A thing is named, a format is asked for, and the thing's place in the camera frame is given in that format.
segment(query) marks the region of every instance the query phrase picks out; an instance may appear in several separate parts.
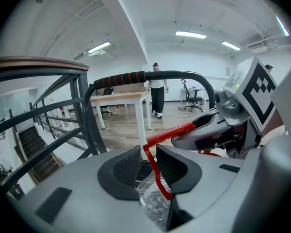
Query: fluorescent light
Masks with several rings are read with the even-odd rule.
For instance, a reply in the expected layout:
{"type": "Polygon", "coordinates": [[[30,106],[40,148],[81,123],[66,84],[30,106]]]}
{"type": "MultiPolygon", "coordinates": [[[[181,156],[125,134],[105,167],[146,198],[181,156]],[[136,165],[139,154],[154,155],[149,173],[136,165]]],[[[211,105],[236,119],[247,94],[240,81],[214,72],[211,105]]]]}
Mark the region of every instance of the fluorescent light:
{"type": "Polygon", "coordinates": [[[240,50],[240,48],[238,48],[238,47],[234,46],[233,44],[230,44],[230,43],[228,43],[226,41],[222,42],[222,44],[225,45],[225,46],[227,46],[227,47],[230,47],[232,49],[235,49],[236,51],[239,51],[240,50]]]}
{"type": "Polygon", "coordinates": [[[109,41],[108,41],[108,42],[105,42],[105,43],[103,43],[103,44],[101,44],[101,45],[99,45],[99,46],[97,46],[97,47],[94,47],[93,49],[88,50],[88,53],[96,52],[96,51],[98,51],[98,50],[100,50],[100,49],[102,49],[102,48],[105,48],[105,47],[107,47],[107,46],[110,46],[110,45],[111,45],[111,44],[110,44],[109,41]]]}
{"type": "Polygon", "coordinates": [[[281,22],[281,20],[278,17],[276,17],[276,18],[277,18],[277,20],[278,20],[283,32],[285,33],[285,36],[288,36],[289,32],[286,30],[285,25],[283,25],[283,23],[281,22]]]}
{"type": "Polygon", "coordinates": [[[186,32],[186,31],[177,31],[176,35],[189,36],[189,37],[195,37],[195,38],[200,38],[200,39],[205,39],[207,37],[206,35],[203,35],[203,34],[186,32]]]}

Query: plastic bag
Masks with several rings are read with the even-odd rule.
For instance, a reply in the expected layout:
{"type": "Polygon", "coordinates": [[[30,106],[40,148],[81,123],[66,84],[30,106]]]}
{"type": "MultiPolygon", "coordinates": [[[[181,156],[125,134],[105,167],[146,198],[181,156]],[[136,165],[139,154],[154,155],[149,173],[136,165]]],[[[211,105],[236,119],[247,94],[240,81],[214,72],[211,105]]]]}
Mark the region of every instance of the plastic bag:
{"type": "MultiPolygon", "coordinates": [[[[165,189],[170,192],[170,188],[162,176],[161,182],[165,189]]],[[[170,201],[164,197],[157,187],[155,183],[154,171],[152,171],[147,178],[140,182],[137,187],[137,191],[139,192],[140,206],[144,209],[148,217],[165,232],[170,201]]]]}

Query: ceiling beam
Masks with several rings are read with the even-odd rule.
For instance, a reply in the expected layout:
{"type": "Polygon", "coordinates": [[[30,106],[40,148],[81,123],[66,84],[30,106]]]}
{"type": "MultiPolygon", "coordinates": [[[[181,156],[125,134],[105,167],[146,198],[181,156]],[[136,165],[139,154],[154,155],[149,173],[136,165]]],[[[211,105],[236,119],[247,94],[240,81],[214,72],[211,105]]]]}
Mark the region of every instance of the ceiling beam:
{"type": "Polygon", "coordinates": [[[78,18],[80,20],[80,22],[86,22],[86,19],[83,19],[82,16],[80,15],[86,8],[92,7],[92,10],[90,12],[93,12],[95,9],[101,7],[103,5],[103,3],[100,0],[93,0],[91,1],[89,4],[86,4],[85,6],[83,6],[79,11],[77,11],[76,13],[72,12],[70,9],[67,8],[67,10],[69,12],[71,12],[72,16],[61,26],[61,28],[57,31],[57,33],[53,36],[53,38],[50,40],[49,44],[47,45],[47,47],[45,48],[44,52],[43,52],[43,57],[46,57],[47,54],[51,51],[52,47],[54,46],[54,44],[56,43],[56,41],[63,36],[63,34],[66,32],[66,30],[69,28],[69,26],[74,22],[73,19],[78,18]]]}
{"type": "Polygon", "coordinates": [[[134,0],[101,0],[122,28],[127,40],[136,50],[142,64],[148,63],[146,42],[141,19],[134,0]]]}

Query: desk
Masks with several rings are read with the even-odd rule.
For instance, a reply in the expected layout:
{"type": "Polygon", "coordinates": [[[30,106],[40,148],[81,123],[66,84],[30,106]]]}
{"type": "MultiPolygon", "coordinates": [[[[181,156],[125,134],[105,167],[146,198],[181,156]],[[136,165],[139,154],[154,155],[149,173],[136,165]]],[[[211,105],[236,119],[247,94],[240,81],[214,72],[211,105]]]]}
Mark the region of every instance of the desk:
{"type": "MultiPolygon", "coordinates": [[[[134,104],[137,118],[138,135],[140,140],[140,146],[146,144],[146,133],[144,124],[144,114],[142,109],[142,101],[146,101],[146,117],[147,117],[147,128],[151,129],[151,112],[150,112],[150,92],[129,92],[129,93],[114,93],[105,96],[91,97],[91,104],[96,107],[100,125],[105,128],[103,122],[102,114],[100,111],[100,106],[109,106],[117,104],[134,104]]],[[[141,151],[142,158],[147,160],[144,151],[141,151]]]]}

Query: ceiling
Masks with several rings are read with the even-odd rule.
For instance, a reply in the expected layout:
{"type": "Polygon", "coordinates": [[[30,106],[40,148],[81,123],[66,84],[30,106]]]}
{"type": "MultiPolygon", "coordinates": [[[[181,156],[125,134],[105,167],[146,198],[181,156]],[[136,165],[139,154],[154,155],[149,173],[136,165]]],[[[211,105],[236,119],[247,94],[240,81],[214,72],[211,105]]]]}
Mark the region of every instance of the ceiling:
{"type": "MultiPolygon", "coordinates": [[[[0,56],[31,55],[73,60],[109,41],[108,55],[147,58],[147,52],[183,48],[236,55],[248,46],[290,48],[264,0],[23,0],[0,36],[0,56]],[[204,40],[175,36],[206,34],[204,40]],[[237,52],[222,41],[242,50],[237,52]]],[[[82,62],[93,60],[84,57],[82,62]]]]}

